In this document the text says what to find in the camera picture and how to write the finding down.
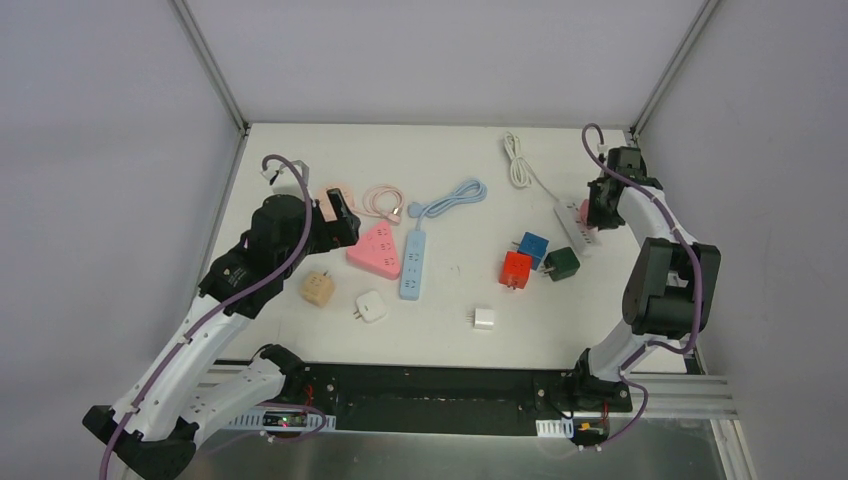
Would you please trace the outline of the small pink plug adapter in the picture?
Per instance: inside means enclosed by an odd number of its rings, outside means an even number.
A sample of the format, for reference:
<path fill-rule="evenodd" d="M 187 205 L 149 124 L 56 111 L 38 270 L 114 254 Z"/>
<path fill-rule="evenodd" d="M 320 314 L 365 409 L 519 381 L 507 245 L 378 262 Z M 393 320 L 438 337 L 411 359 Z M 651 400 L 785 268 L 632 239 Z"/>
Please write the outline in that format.
<path fill-rule="evenodd" d="M 578 208 L 580 223 L 587 229 L 592 228 L 592 225 L 589 222 L 589 206 L 589 200 L 584 199 Z"/>

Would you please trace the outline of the pink power strip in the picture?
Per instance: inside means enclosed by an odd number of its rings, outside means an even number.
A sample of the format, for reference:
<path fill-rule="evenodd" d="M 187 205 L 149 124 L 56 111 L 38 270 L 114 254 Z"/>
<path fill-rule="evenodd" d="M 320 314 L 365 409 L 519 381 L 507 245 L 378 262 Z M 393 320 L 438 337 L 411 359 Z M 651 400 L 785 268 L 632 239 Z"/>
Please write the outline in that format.
<path fill-rule="evenodd" d="M 346 250 L 346 260 L 368 273 L 397 280 L 401 274 L 401 262 L 391 224 L 382 220 L 361 234 L 358 242 Z"/>

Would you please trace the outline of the beige cube plug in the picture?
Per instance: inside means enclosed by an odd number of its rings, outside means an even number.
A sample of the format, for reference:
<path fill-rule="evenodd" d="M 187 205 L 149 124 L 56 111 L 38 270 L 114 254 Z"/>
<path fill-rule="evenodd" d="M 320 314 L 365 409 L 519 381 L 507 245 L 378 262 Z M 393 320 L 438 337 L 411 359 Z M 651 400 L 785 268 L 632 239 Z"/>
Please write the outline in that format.
<path fill-rule="evenodd" d="M 325 307 L 335 292 L 335 283 L 327 272 L 311 271 L 302 281 L 299 294 L 309 304 Z"/>

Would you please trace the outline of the dark green cube socket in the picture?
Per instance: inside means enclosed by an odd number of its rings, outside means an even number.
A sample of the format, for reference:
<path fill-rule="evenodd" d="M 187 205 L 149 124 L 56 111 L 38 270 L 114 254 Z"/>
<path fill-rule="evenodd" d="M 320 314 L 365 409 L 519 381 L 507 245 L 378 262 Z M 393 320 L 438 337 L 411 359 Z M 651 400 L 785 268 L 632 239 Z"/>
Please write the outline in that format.
<path fill-rule="evenodd" d="M 564 247 L 549 252 L 543 260 L 542 272 L 553 282 L 574 276 L 581 267 L 575 251 Z"/>

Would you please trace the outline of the blue cube socket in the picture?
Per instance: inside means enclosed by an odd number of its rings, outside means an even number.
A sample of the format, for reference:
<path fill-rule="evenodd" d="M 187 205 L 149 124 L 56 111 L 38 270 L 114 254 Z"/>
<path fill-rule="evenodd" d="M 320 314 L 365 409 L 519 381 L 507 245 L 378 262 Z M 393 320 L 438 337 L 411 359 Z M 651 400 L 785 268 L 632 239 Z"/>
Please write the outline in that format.
<path fill-rule="evenodd" d="M 525 232 L 520 242 L 515 242 L 516 251 L 531 258 L 532 269 L 537 270 L 546 256 L 549 240 L 531 232 Z"/>

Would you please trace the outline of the white charger plug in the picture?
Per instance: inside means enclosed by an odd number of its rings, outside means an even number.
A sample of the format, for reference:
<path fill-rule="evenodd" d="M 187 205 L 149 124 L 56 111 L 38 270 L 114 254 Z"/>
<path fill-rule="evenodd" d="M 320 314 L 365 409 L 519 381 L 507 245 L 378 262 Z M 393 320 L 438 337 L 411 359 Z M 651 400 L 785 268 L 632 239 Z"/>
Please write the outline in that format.
<path fill-rule="evenodd" d="M 372 324 L 388 315 L 388 307 L 376 290 L 368 291 L 355 299 L 354 317 L 366 324 Z"/>

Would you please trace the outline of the red cube socket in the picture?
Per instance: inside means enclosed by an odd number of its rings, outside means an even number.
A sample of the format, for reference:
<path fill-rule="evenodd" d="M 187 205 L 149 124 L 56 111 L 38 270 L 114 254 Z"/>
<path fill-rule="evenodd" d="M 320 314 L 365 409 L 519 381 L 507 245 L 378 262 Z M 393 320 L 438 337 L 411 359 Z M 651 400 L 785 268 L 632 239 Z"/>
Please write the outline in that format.
<path fill-rule="evenodd" d="M 513 290 L 523 290 L 529 281 L 532 264 L 531 256 L 517 251 L 507 251 L 498 283 Z"/>

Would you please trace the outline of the small white usb charger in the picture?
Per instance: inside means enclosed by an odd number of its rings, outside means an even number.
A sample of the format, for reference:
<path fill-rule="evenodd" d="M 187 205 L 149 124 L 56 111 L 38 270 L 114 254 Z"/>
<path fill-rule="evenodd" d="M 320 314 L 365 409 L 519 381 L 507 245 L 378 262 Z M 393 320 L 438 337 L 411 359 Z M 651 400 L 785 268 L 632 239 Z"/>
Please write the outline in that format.
<path fill-rule="evenodd" d="M 496 314 L 493 309 L 476 307 L 471 316 L 472 327 L 476 330 L 493 330 Z"/>

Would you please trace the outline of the round pink socket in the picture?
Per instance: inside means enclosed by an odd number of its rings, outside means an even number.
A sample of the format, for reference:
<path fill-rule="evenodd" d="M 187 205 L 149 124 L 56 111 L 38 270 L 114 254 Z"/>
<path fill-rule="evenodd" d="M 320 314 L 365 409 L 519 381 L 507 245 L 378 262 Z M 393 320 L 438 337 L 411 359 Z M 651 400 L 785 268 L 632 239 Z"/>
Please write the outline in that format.
<path fill-rule="evenodd" d="M 345 204 L 350 210 L 353 210 L 353 208 L 355 207 L 355 198 L 348 185 L 330 184 L 322 187 L 318 193 L 317 200 L 319 202 L 319 207 L 323 218 L 326 222 L 333 222 L 338 219 L 338 215 L 335 213 L 335 210 L 329 198 L 329 191 L 333 189 L 338 189 L 340 191 L 341 195 L 344 198 Z"/>

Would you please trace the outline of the light blue power strip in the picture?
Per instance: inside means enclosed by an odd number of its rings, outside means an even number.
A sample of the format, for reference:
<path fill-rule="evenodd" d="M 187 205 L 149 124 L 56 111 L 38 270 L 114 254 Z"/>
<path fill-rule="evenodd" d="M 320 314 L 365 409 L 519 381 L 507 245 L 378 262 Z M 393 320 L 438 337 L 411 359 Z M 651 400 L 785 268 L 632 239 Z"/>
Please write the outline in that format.
<path fill-rule="evenodd" d="M 421 294 L 426 233 L 413 230 L 407 235 L 399 285 L 399 297 L 416 301 Z"/>

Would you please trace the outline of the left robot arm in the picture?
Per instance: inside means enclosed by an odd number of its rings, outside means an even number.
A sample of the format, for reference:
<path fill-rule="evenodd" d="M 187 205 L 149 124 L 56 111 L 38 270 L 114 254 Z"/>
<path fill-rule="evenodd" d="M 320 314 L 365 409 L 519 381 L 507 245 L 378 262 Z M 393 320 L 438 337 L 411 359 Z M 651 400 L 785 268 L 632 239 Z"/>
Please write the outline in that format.
<path fill-rule="evenodd" d="M 232 418 L 272 397 L 297 402 L 305 378 L 293 370 L 298 358 L 279 346 L 209 393 L 195 389 L 306 256 L 355 245 L 360 225 L 338 188 L 318 200 L 267 197 L 238 242 L 212 262 L 184 320 L 145 374 L 113 405 L 95 405 L 84 416 L 84 427 L 106 446 L 101 478 L 118 457 L 143 479 L 175 479 Z"/>

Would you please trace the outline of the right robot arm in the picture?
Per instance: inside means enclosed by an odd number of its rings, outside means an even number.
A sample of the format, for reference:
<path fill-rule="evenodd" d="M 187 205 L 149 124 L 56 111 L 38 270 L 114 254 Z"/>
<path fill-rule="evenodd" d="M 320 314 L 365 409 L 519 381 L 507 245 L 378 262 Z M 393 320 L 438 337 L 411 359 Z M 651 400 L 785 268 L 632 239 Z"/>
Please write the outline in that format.
<path fill-rule="evenodd" d="M 625 376 L 656 349 L 690 351 L 707 325 L 721 253 L 682 227 L 639 149 L 611 148 L 597 159 L 602 173 L 589 184 L 586 224 L 597 230 L 628 226 L 640 251 L 620 322 L 581 354 L 567 393 L 580 410 L 628 411 Z"/>

